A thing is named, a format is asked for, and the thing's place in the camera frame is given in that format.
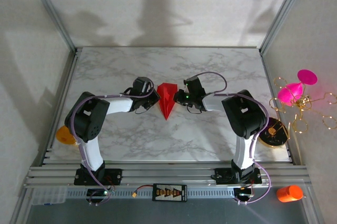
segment marble surface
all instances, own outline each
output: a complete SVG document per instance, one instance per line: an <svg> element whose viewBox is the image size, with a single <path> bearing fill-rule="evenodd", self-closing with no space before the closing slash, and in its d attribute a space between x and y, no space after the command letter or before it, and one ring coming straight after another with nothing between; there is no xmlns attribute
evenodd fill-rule
<svg viewBox="0 0 337 224"><path fill-rule="evenodd" d="M228 81L226 92L248 89L268 105L271 94L257 49L243 48L83 48L62 112L60 126L80 94L118 94L138 76L155 85L177 83L197 73L214 71ZM216 75L200 76L206 92L222 89ZM175 104L166 121L156 104L146 113L108 115L99 135L105 160L123 161L218 161L231 160L236 136L225 113L190 114ZM271 149L258 143L255 158L288 161L283 148ZM54 141L51 159L80 159L78 148Z"/></svg>

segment red paper crane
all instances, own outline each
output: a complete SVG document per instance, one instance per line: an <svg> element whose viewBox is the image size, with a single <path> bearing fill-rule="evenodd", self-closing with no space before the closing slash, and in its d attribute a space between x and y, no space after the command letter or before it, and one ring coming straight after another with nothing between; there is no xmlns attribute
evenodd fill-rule
<svg viewBox="0 0 337 224"><path fill-rule="evenodd" d="M165 120L168 119L174 106L173 96L178 91L177 84L162 83L158 86L157 92L161 99L159 100L160 109L163 112Z"/></svg>

